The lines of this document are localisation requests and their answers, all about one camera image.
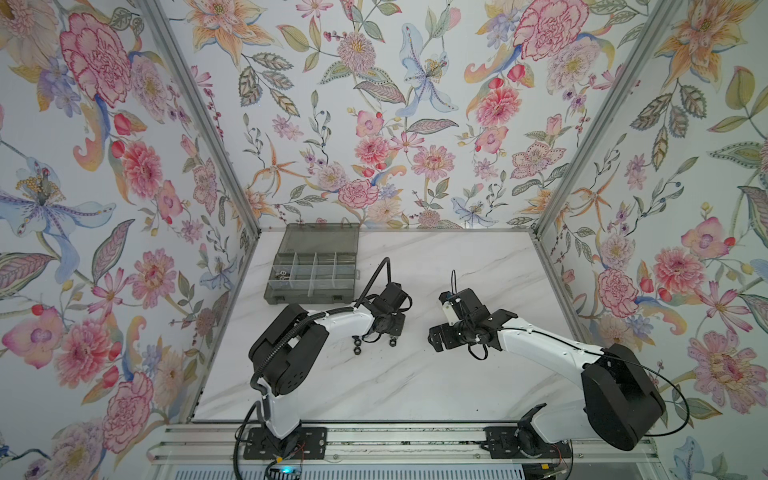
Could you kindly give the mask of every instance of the floral wallpaper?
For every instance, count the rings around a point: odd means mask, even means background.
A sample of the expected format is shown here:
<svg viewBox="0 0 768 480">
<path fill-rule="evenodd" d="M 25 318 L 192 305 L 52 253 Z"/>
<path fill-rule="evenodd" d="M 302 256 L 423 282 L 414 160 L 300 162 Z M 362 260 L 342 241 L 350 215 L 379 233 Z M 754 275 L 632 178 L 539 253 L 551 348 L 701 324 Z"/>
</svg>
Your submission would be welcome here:
<svg viewBox="0 0 768 480">
<path fill-rule="evenodd" d="M 165 12 L 263 227 L 530 227 L 651 0 L 184 0 Z"/>
<path fill-rule="evenodd" d="M 253 235 L 144 21 L 0 0 L 2 478 L 142 477 L 245 270 Z"/>
<path fill-rule="evenodd" d="M 680 480 L 768 475 L 767 16 L 685 2 L 544 237 L 582 333 L 687 398 L 655 439 Z"/>
</svg>

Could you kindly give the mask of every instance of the red berry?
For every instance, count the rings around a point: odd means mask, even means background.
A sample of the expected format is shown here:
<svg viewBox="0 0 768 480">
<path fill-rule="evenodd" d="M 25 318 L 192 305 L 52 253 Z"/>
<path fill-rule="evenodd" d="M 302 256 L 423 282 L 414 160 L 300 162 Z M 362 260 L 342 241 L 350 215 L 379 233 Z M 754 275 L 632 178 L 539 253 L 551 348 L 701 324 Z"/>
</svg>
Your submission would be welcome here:
<svg viewBox="0 0 768 480">
<path fill-rule="evenodd" d="M 125 144 L 121 141 L 115 141 L 112 143 L 112 156 L 120 158 L 125 153 Z"/>
</svg>

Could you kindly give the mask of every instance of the robotic arm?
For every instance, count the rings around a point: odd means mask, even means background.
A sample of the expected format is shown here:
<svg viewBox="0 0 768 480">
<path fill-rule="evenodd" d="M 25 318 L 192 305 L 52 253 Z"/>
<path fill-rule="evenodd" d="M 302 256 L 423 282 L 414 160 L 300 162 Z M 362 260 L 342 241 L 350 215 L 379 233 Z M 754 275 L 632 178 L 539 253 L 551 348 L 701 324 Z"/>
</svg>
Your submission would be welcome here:
<svg viewBox="0 0 768 480">
<path fill-rule="evenodd" d="M 516 353 L 584 391 L 583 399 L 542 404 L 525 414 L 515 437 L 527 455 L 566 439 L 600 438 L 629 451 L 664 413 L 658 390 L 628 348 L 575 342 L 538 329 L 507 310 L 491 314 L 471 289 L 444 292 L 439 299 L 448 322 L 429 330 L 429 343 L 436 352 L 479 344 L 486 355 L 488 347 Z"/>
</svg>

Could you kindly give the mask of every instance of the black mounting plate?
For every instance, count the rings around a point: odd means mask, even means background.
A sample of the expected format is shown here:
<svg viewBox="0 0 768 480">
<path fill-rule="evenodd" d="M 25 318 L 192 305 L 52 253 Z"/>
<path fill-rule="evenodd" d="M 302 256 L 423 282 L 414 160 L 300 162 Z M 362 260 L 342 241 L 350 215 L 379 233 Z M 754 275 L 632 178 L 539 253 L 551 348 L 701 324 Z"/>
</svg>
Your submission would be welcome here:
<svg viewBox="0 0 768 480">
<path fill-rule="evenodd" d="M 494 460 L 500 458 L 560 458 L 564 460 L 571 456 L 571 447 L 568 443 L 560 442 L 557 448 L 553 445 L 543 444 L 537 451 L 526 456 L 520 450 L 520 442 L 515 437 L 517 427 L 485 427 L 485 441 L 488 450 Z"/>
<path fill-rule="evenodd" d="M 326 437 L 328 429 L 321 427 L 299 427 L 296 429 L 299 433 L 298 445 L 304 444 L 305 460 L 323 460 L 326 457 Z M 280 456 L 273 446 L 279 446 L 279 440 L 272 436 L 272 432 L 264 427 L 253 427 L 248 432 L 248 443 L 243 450 L 245 460 L 274 460 Z"/>
</svg>

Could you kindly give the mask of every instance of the white marble tabletop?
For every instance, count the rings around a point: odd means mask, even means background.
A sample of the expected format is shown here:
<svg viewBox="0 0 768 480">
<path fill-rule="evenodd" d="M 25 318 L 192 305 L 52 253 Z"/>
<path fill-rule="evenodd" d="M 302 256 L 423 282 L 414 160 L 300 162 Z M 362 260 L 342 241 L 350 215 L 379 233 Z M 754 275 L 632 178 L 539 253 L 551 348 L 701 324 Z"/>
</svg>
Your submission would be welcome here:
<svg viewBox="0 0 768 480">
<path fill-rule="evenodd" d="M 259 239 L 195 420 L 242 420 L 257 397 L 248 385 L 253 366 L 247 355 L 284 308 L 263 298 L 282 237 L 282 232 L 264 232 Z M 523 357 L 491 349 L 479 362 L 466 348 L 436 353 L 427 342 L 429 328 L 445 322 L 438 295 L 450 290 L 453 269 L 459 290 L 472 288 L 490 311 L 510 310 L 571 337 L 527 233 L 363 231 L 356 293 L 383 257 L 392 259 L 392 281 L 401 283 L 414 302 L 402 336 L 394 348 L 388 336 L 363 343 L 359 356 L 351 338 L 326 344 L 293 393 L 299 396 L 302 420 L 492 421 L 520 418 L 541 402 L 578 397 L 565 378 Z M 382 272 L 371 291 L 380 293 L 385 284 Z"/>
</svg>

